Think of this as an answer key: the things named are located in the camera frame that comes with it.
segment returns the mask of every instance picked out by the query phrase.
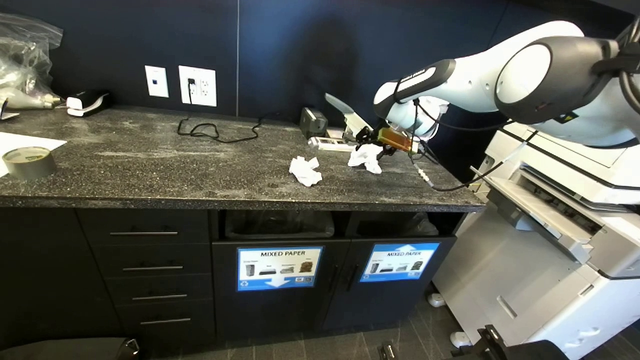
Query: wall outlet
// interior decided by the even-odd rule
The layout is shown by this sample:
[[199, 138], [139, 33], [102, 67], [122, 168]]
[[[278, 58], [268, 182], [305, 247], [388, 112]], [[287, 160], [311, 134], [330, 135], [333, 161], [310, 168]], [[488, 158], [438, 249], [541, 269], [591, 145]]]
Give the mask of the wall outlet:
[[166, 86], [166, 70], [164, 67], [145, 65], [147, 73], [147, 87], [149, 96], [169, 97], [169, 89]]
[[[180, 65], [178, 73], [183, 104], [218, 105], [215, 70]], [[191, 90], [191, 101], [189, 101], [189, 90]]]

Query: cabinet door handle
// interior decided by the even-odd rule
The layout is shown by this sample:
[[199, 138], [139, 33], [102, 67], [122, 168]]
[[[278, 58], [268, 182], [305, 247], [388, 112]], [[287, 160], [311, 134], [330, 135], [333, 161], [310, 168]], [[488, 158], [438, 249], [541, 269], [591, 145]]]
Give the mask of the cabinet door handle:
[[182, 270], [184, 266], [148, 266], [143, 268], [123, 268], [122, 271]]
[[133, 300], [133, 301], [141, 301], [141, 300], [181, 299], [181, 298], [185, 298], [185, 297], [187, 297], [187, 294], [132, 297], [131, 300]]
[[335, 277], [338, 276], [338, 270], [339, 267], [338, 265], [335, 265], [333, 267], [333, 273], [331, 274], [331, 279], [329, 280], [329, 292], [331, 292], [333, 290], [333, 284], [335, 283]]
[[173, 322], [190, 322], [191, 318], [181, 318], [181, 319], [169, 319], [169, 320], [156, 320], [152, 322], [141, 322], [140, 325], [155, 325], [158, 323], [173, 323]]
[[176, 236], [177, 231], [127, 231], [124, 233], [109, 233], [111, 236]]
[[353, 281], [356, 279], [356, 273], [358, 272], [358, 268], [360, 268], [360, 265], [356, 265], [353, 267], [353, 272], [351, 273], [351, 277], [349, 278], [349, 283], [347, 285], [347, 291], [351, 291], [351, 287], [353, 286]]

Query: dark blue wall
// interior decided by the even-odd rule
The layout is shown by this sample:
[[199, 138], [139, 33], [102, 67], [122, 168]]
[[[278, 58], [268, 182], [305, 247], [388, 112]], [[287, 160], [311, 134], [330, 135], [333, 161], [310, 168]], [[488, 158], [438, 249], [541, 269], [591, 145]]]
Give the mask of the dark blue wall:
[[[378, 87], [442, 58], [478, 53], [555, 19], [588, 36], [614, 37], [629, 14], [587, 0], [1, 0], [64, 29], [52, 52], [53, 89], [108, 88], [120, 104], [258, 117], [303, 105], [340, 116], [323, 94], [377, 119]], [[149, 97], [144, 65], [166, 67], [170, 98]], [[218, 107], [187, 106], [178, 65], [215, 69]], [[499, 113], [450, 108], [446, 121], [498, 124]], [[461, 179], [472, 175], [493, 133], [441, 129], [432, 147]], [[465, 147], [452, 144], [465, 143]]]

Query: granite countertop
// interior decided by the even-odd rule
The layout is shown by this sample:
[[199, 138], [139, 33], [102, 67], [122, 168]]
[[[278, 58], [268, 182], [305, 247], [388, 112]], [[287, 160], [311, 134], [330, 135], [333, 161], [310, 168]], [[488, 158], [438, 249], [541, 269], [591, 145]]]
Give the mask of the granite countertop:
[[[350, 168], [345, 152], [313, 151], [290, 124], [267, 123], [260, 137], [222, 144], [178, 136], [183, 115], [110, 109], [74, 118], [65, 110], [25, 111], [0, 131], [66, 140], [53, 150], [58, 170], [19, 181], [0, 177], [0, 206], [176, 209], [323, 209], [360, 211], [478, 211], [467, 189], [436, 192], [406, 155], [385, 156], [383, 173]], [[194, 126], [212, 119], [192, 118]], [[250, 136], [254, 123], [213, 120], [224, 139]], [[323, 180], [306, 188], [289, 173], [291, 159], [317, 156]], [[421, 161], [439, 186], [459, 182]]]

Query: recycling label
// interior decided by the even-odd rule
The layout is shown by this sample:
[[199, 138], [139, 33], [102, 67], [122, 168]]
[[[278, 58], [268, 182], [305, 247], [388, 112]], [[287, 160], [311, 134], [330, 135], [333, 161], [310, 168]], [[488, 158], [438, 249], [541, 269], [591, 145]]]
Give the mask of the recycling label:
[[376, 244], [360, 282], [417, 280], [439, 243]]
[[238, 291], [313, 287], [323, 247], [238, 249]]

